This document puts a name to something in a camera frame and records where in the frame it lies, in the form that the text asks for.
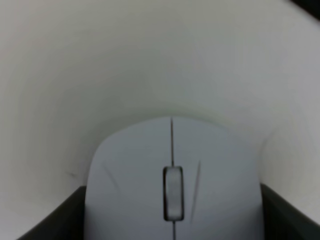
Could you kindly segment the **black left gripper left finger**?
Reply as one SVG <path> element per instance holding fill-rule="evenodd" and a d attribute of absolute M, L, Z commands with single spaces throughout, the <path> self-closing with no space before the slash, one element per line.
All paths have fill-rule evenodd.
<path fill-rule="evenodd" d="M 83 240 L 86 186 L 80 186 L 21 240 Z"/>

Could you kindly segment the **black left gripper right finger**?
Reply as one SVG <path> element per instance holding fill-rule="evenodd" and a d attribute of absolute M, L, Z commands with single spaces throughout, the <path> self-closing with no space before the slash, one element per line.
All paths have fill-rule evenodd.
<path fill-rule="evenodd" d="M 320 240 L 320 225 L 265 184 L 260 185 L 266 240 Z"/>

